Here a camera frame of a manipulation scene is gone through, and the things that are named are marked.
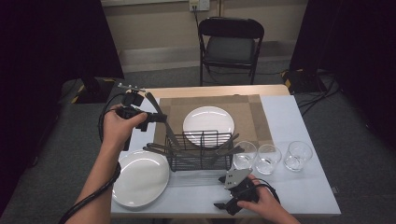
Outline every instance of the human hand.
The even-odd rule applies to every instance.
[[[260,180],[256,179],[256,176],[249,175],[248,178],[252,180],[254,185],[260,184]],[[251,210],[275,223],[299,223],[277,202],[268,188],[258,187],[257,194],[260,198],[257,203],[239,201],[238,206]]]
[[[141,113],[131,119],[123,119],[116,114],[121,105],[113,105],[104,120],[104,139],[102,146],[121,151],[125,141],[131,136],[132,129],[145,121],[148,115]]]

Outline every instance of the drinking glass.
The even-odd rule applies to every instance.
[[[262,145],[259,147],[256,169],[264,175],[270,175],[282,159],[282,152],[273,145]]]
[[[245,151],[233,155],[233,165],[237,170],[248,169],[253,166],[257,155],[257,148],[250,142],[242,141],[235,145]]]
[[[301,171],[313,155],[312,148],[304,142],[290,143],[285,155],[285,166],[291,171]]]

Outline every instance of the white plate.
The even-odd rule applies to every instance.
[[[140,207],[158,198],[169,180],[169,165],[162,155],[138,150],[120,160],[121,174],[113,199],[121,205]]]
[[[218,131],[218,133],[233,133],[233,118],[227,111],[215,106],[202,106],[190,112],[184,119],[183,131],[195,145],[200,145],[201,135],[193,131]],[[221,138],[220,145],[228,139]],[[205,147],[214,147],[216,143],[207,141]]]

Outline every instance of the power outlet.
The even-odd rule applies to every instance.
[[[210,9],[210,0],[189,0],[190,11],[208,11]]]

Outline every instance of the black wire rack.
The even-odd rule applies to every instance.
[[[190,170],[229,170],[233,155],[221,155],[233,148],[231,133],[218,131],[193,131],[175,134],[178,146],[165,137],[169,167],[173,172]]]

